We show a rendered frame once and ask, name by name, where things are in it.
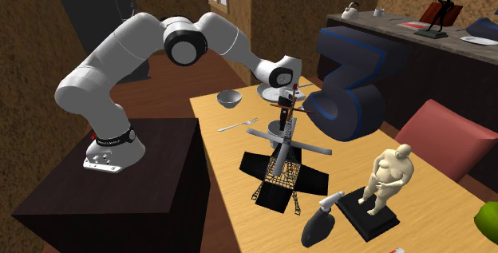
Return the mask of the dark robot stand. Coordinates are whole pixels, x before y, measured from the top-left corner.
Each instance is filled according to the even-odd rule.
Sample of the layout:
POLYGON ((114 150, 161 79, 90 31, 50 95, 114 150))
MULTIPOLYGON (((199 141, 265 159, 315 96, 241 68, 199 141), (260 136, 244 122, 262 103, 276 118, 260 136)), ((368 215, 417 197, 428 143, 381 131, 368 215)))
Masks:
POLYGON ((196 118, 133 119, 144 156, 85 169, 85 136, 12 216, 61 253, 199 253, 210 191, 196 118))

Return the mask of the black spray bottle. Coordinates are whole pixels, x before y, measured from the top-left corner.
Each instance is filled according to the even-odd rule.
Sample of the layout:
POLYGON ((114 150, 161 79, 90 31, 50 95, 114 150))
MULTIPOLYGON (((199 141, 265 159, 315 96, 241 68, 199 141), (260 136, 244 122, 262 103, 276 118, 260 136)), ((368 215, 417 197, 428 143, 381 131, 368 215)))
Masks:
POLYGON ((301 243, 304 247, 311 247, 328 237, 335 225, 335 218, 330 210, 344 194, 344 191, 336 192, 319 201, 319 209, 306 222, 302 231, 301 243))

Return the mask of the grey round cup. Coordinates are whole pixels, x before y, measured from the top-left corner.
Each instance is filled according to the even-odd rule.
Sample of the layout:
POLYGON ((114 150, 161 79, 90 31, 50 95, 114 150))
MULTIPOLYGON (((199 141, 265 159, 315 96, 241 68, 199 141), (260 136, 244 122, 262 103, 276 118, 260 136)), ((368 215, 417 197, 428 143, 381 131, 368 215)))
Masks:
POLYGON ((280 130, 280 120, 272 121, 267 126, 267 132, 271 135, 283 138, 285 132, 280 130))

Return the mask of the dark cabinet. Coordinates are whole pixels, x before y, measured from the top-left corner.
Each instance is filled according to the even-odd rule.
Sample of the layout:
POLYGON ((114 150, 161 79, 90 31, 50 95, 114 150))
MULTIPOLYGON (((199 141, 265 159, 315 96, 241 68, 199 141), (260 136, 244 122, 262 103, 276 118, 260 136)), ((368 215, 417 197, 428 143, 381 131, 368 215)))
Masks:
POLYGON ((136 0, 61 0, 87 54, 137 13, 136 0))

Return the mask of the white plate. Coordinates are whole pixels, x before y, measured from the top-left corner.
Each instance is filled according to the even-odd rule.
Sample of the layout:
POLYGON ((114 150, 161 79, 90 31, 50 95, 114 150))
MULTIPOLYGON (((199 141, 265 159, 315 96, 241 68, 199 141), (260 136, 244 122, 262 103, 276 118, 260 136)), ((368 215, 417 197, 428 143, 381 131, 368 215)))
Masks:
POLYGON ((257 93, 262 99, 272 103, 277 103, 281 96, 288 97, 288 95, 292 95, 291 88, 273 88, 264 83, 258 85, 257 93))

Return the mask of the wooden table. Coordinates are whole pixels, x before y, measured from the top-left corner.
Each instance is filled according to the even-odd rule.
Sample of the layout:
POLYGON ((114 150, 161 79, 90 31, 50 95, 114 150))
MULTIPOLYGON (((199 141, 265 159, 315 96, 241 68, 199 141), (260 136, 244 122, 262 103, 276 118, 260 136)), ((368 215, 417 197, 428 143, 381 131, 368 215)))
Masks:
POLYGON ((333 208, 335 225, 330 235, 304 247, 302 230, 318 210, 320 197, 301 194, 299 215, 294 213, 294 201, 278 213, 251 199, 259 182, 239 169, 240 161, 245 152, 268 154, 271 147, 268 140, 247 130, 265 130, 279 111, 255 87, 245 87, 241 93, 242 100, 233 109, 225 109, 215 95, 191 101, 241 253, 390 253, 397 247, 405 253, 498 253, 498 245, 474 223, 481 201, 416 155, 410 157, 414 166, 410 182, 387 203, 398 217, 396 227, 366 242, 342 212, 333 208), (252 125, 217 132, 255 117, 259 120, 252 125))

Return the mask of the lattice tower windmill model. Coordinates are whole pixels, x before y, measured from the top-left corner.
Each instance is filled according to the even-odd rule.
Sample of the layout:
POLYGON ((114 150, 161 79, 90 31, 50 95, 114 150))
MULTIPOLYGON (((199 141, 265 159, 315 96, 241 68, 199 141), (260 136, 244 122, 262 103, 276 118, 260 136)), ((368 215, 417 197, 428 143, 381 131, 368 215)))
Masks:
POLYGON ((282 137, 249 128, 248 133, 278 143, 271 155, 245 152, 239 169, 261 181, 252 199, 261 207, 285 212, 290 200, 294 201, 294 213, 299 215, 299 192, 318 196, 328 193, 329 175, 302 163, 302 150, 330 155, 331 150, 292 140, 297 119, 292 117, 285 126, 282 137))

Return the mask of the silver fork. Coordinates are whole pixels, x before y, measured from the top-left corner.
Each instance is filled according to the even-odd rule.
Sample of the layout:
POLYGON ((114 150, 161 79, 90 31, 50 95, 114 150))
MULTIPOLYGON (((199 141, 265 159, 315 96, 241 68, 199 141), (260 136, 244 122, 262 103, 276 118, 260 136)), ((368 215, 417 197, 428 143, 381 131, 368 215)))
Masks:
POLYGON ((224 127, 224 128, 219 128, 217 130, 217 132, 223 132, 223 131, 226 131, 228 129, 238 127, 240 125, 252 125, 252 124, 254 124, 258 120, 259 120, 259 118, 255 117, 255 118, 253 118, 253 119, 251 119, 249 121, 244 121, 244 122, 241 122, 241 123, 238 123, 238 124, 235 124, 235 125, 230 125, 230 126, 227 126, 227 127, 224 127))

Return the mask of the brown cross-shaped rods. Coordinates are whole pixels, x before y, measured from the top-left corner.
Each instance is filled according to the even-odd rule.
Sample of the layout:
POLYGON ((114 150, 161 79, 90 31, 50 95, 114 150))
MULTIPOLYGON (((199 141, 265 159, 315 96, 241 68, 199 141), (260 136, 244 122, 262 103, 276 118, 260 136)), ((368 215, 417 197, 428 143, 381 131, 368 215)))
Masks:
POLYGON ((291 112, 299 111, 299 112, 303 112, 303 113, 314 114, 314 112, 308 111, 308 110, 305 110, 305 109, 297 109, 297 108, 294 108, 294 107, 288 107, 288 106, 283 106, 283 105, 278 105, 278 104, 270 104, 270 106, 278 107, 278 108, 281 108, 281 109, 289 109, 291 112))

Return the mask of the green round thing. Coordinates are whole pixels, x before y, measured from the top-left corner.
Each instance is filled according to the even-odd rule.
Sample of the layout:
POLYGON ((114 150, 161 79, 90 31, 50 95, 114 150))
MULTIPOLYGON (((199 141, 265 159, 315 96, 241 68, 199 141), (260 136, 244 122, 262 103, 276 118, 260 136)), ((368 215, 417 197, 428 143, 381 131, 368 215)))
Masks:
POLYGON ((475 215, 474 223, 486 238, 498 245, 498 202, 484 204, 475 215))

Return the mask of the dark blue number three figure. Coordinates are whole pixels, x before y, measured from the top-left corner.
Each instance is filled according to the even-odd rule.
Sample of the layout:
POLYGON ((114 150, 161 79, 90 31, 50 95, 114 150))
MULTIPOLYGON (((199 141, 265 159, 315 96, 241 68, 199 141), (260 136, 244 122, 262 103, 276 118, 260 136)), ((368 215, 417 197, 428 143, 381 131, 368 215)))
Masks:
POLYGON ((322 89, 302 103, 327 136, 354 140, 378 130, 385 102, 374 83, 402 71, 413 49, 402 43, 335 26, 320 29, 317 51, 340 66, 327 74, 322 89))

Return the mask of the dark sideboard with grey top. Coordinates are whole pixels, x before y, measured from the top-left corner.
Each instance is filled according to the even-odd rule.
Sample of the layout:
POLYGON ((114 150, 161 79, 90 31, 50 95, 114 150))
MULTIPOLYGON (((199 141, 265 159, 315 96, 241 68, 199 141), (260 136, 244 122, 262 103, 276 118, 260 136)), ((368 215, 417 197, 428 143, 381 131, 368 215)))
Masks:
POLYGON ((447 37, 424 38, 406 27, 410 17, 362 11, 355 20, 330 14, 327 26, 346 26, 412 47, 405 68, 379 81, 387 123, 401 128, 428 99, 498 132, 498 45, 464 41, 462 27, 445 28, 447 37))

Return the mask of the beige figure on black base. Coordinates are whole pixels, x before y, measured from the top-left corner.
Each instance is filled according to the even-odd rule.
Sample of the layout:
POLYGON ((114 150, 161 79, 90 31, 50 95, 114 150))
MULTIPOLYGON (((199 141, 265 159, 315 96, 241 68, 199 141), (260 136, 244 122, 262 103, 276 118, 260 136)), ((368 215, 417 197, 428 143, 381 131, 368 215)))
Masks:
POLYGON ((386 204, 413 175, 411 152, 412 148, 407 144, 386 149, 374 160, 368 184, 337 202, 338 208, 366 242, 399 224, 397 216, 386 204))

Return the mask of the grey bowl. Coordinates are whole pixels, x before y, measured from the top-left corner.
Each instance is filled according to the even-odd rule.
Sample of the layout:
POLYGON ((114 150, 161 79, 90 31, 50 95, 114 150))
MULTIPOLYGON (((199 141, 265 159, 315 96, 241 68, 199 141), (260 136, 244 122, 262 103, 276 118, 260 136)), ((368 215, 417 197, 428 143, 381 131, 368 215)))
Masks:
POLYGON ((224 90, 217 95, 217 101, 226 109, 233 109, 242 100, 242 94, 234 89, 224 90))

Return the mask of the red chair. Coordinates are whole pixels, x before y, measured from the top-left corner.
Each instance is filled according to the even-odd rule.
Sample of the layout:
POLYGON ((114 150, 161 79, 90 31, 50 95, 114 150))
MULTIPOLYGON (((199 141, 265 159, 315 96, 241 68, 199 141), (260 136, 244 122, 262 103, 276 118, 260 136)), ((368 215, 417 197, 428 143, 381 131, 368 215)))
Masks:
POLYGON ((396 135, 400 144, 458 182, 498 143, 498 133, 430 99, 396 135))

